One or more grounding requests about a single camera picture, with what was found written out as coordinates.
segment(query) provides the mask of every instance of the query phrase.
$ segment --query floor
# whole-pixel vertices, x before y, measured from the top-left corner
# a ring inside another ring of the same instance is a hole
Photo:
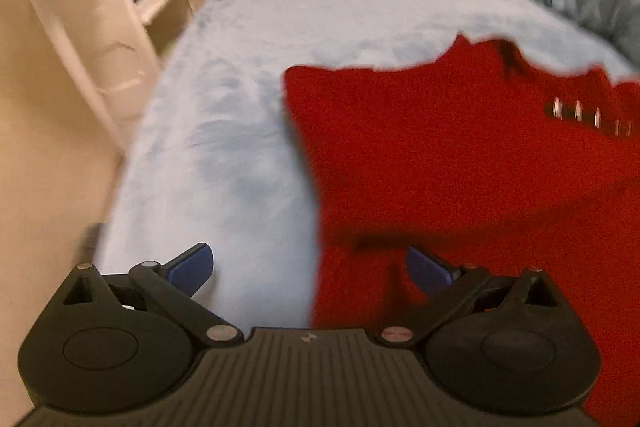
[[[29,0],[0,6],[0,427],[31,409],[20,343],[104,220],[120,157]]]

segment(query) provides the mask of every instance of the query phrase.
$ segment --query blue gripper pad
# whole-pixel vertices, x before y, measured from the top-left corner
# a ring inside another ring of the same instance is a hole
[[[168,269],[167,282],[191,297],[213,273],[213,252],[209,245],[200,243],[164,267]]]
[[[454,281],[450,269],[414,247],[407,251],[406,270],[409,279],[428,297],[436,295]]]

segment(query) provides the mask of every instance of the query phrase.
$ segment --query red cloth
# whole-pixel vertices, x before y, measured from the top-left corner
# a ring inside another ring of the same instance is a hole
[[[640,421],[640,143],[543,110],[559,97],[633,120],[640,86],[601,68],[555,76],[512,42],[462,36],[431,64],[284,80],[321,203],[315,327],[376,330],[423,302],[412,243],[497,274],[542,266],[602,354],[588,411]]]

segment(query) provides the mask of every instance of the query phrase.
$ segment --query bed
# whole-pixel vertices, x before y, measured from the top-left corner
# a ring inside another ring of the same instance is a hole
[[[636,69],[608,42],[533,0],[207,0],[148,105],[95,262],[119,273],[209,243],[196,300],[248,332],[306,327],[318,204],[282,103],[294,64],[399,68],[436,59],[462,31],[513,38],[568,72]]]

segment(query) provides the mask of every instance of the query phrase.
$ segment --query ribbed black surface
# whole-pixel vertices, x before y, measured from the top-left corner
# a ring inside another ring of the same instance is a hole
[[[468,407],[437,388],[415,356],[362,330],[255,330],[205,354],[175,393],[109,417],[40,408],[21,427],[594,427],[578,410],[514,419]]]

